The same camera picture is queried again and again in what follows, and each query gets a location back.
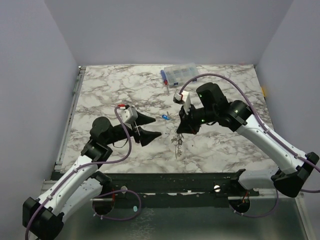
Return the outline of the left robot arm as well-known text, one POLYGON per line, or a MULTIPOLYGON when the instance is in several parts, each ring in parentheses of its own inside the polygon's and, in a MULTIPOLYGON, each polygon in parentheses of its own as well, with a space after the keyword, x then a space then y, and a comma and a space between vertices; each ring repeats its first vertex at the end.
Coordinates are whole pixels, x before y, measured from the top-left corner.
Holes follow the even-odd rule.
POLYGON ((41 240, 53 240, 61 232, 65 222, 90 199, 106 197, 113 188, 110 178, 99 171, 113 150, 109 147, 131 138, 146 146, 161 136, 158 131, 146 131, 141 127, 156 121, 128 105, 119 105, 117 114, 120 124, 113 126, 107 117, 96 118, 89 132, 89 141, 72 167, 47 191, 36 199, 29 197, 22 205, 22 225, 26 228, 25 239, 33 233, 41 240))

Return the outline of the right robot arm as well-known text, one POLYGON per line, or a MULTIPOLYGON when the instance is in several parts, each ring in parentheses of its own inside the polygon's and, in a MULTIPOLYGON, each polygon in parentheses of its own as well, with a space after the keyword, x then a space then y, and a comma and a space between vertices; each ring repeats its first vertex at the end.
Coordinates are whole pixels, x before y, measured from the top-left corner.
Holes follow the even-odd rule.
POLYGON ((201 108, 191 104, 187 91, 176 92, 173 101, 181 104, 179 111, 179 134, 197 134, 201 125, 219 124, 251 141, 277 165, 269 171, 244 171, 231 181, 229 189, 240 196, 253 188, 275 188, 287 197, 295 198, 311 175, 319 156, 314 152, 305 153, 285 141, 268 127, 260 117, 243 101, 229 102, 216 83, 205 83, 196 93, 201 108))

